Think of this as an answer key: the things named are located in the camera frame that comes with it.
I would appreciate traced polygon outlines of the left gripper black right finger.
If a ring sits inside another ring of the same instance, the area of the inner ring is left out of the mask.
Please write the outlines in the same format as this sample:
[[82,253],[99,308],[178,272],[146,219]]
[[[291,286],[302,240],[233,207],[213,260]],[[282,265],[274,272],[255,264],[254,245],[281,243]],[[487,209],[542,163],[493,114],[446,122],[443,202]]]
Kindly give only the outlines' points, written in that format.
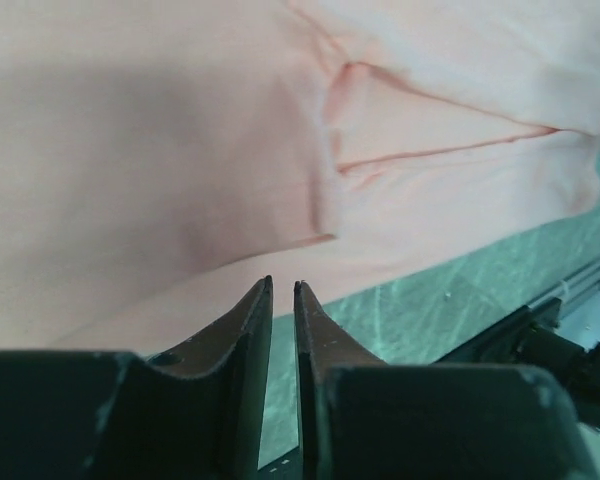
[[390,365],[294,287],[306,479],[596,479],[558,382],[534,366]]

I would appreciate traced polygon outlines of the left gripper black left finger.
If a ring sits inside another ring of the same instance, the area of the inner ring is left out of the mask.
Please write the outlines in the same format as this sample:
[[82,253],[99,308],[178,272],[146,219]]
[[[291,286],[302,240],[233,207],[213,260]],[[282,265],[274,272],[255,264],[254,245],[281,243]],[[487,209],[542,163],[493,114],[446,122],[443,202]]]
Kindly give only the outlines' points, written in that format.
[[174,347],[0,350],[0,479],[253,479],[273,283]]

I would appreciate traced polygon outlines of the salmon pink t shirt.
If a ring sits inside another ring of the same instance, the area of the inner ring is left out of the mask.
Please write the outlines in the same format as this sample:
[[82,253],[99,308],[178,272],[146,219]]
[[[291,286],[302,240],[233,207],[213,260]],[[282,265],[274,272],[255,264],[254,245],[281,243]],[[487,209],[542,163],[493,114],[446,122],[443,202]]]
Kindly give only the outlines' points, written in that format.
[[0,1],[0,348],[151,353],[591,210],[600,1]]

